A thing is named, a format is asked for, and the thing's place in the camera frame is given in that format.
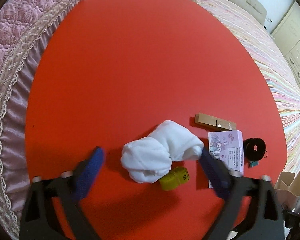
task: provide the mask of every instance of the striped bedsheet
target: striped bedsheet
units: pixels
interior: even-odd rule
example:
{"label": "striped bedsheet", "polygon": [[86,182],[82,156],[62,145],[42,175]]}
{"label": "striped bedsheet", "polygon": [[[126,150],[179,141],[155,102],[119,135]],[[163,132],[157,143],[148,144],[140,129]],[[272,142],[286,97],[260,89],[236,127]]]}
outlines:
{"label": "striped bedsheet", "polygon": [[285,171],[300,170],[300,89],[282,53],[248,12],[228,0],[192,0],[223,23],[249,52],[272,92],[287,142]]}

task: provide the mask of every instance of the barcode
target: barcode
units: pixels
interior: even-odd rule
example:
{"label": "barcode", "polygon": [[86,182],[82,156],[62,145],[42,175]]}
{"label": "barcode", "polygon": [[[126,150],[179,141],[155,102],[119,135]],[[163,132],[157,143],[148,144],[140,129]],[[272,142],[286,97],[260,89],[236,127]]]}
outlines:
{"label": "barcode", "polygon": [[217,160],[220,160],[220,154],[213,154],[213,158],[217,159]]}

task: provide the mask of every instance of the purple card package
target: purple card package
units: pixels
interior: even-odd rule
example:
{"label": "purple card package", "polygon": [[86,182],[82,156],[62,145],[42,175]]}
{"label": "purple card package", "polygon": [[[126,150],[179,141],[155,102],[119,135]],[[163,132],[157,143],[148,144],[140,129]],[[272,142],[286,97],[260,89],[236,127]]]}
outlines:
{"label": "purple card package", "polygon": [[215,159],[222,160],[229,170],[243,175],[243,139],[239,130],[209,132],[209,152]]}

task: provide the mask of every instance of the bed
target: bed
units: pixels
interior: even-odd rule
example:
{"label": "bed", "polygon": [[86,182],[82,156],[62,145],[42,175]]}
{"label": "bed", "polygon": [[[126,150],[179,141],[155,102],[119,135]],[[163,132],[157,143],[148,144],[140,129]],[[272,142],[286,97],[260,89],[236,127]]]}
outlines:
{"label": "bed", "polygon": [[281,116],[287,142],[285,171],[300,170],[300,89],[282,53],[263,28],[266,10],[257,0],[191,0],[222,22],[263,74]]}
{"label": "bed", "polygon": [[[30,185],[24,128],[36,68],[54,31],[79,1],[9,0],[0,10],[0,239],[18,239]],[[281,115],[288,149],[285,170],[297,172],[300,90],[282,54],[263,29],[266,10],[257,0],[191,1],[222,22],[256,62]]]}

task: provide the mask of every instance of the cardboard box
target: cardboard box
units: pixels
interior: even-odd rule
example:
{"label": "cardboard box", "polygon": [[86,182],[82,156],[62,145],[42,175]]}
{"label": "cardboard box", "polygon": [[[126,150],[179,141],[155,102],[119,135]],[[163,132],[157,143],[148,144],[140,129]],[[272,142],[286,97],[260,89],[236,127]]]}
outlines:
{"label": "cardboard box", "polygon": [[236,130],[237,127],[234,122],[201,113],[195,115],[194,122],[212,130],[229,131]]}
{"label": "cardboard box", "polygon": [[274,189],[282,209],[300,212],[300,171],[296,177],[292,172],[281,172]]}
{"label": "cardboard box", "polygon": [[209,152],[215,159],[225,163],[229,170],[239,171],[243,175],[244,155],[242,132],[209,132]]}

